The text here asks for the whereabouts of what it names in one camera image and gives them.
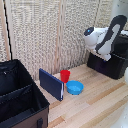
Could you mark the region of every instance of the wooden surface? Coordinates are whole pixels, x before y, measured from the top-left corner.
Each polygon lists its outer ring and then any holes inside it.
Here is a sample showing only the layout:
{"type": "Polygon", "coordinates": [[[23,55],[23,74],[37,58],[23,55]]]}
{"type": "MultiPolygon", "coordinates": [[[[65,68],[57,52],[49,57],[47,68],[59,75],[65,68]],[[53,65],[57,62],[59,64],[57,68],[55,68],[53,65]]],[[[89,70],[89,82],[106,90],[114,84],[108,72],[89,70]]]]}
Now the wooden surface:
{"type": "Polygon", "coordinates": [[[85,64],[70,69],[70,80],[84,84],[80,95],[64,90],[64,100],[57,101],[37,85],[50,102],[48,128],[110,128],[128,102],[128,86],[124,77],[113,80],[85,64]]]}

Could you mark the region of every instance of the blue plate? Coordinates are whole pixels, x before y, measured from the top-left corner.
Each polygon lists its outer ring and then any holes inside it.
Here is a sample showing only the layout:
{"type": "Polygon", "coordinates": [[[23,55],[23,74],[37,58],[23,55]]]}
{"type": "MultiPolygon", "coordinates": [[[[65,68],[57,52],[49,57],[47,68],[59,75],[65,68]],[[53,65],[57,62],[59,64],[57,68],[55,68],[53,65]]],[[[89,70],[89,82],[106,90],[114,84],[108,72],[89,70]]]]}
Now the blue plate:
{"type": "Polygon", "coordinates": [[[78,95],[82,92],[84,85],[79,81],[71,80],[66,83],[67,91],[70,94],[78,95]]]}

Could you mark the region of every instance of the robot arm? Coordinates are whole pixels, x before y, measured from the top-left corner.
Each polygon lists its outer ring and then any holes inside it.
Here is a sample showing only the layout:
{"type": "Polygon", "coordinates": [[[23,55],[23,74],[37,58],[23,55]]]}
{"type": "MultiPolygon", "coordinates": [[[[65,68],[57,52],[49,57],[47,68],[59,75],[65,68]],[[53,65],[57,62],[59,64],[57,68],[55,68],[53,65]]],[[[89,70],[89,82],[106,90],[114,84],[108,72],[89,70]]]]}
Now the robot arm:
{"type": "Polygon", "coordinates": [[[86,48],[96,56],[109,60],[110,53],[119,34],[124,32],[128,18],[128,0],[113,0],[111,23],[109,28],[88,28],[84,33],[86,48]]]}

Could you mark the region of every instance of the black storage box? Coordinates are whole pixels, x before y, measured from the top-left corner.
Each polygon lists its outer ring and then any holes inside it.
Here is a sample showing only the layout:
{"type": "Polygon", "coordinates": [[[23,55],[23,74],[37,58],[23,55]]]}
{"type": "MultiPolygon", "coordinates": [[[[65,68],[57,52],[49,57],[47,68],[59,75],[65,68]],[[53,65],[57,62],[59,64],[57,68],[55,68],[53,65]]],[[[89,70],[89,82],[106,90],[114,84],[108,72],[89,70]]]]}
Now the black storage box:
{"type": "Polygon", "coordinates": [[[128,67],[128,37],[120,35],[115,43],[114,52],[108,61],[90,53],[87,66],[113,79],[124,76],[128,67]]]}
{"type": "Polygon", "coordinates": [[[49,102],[19,60],[0,63],[0,128],[47,128],[49,102]]]}

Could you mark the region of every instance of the black bin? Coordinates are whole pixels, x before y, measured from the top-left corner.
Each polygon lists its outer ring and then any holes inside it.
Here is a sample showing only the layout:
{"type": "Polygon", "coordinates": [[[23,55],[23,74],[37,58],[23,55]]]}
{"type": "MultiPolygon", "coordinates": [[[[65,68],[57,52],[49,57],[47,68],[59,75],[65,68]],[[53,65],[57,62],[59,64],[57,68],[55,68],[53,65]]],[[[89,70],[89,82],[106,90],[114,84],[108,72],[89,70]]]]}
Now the black bin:
{"type": "Polygon", "coordinates": [[[0,63],[0,128],[47,128],[49,102],[19,60],[0,63]]]}

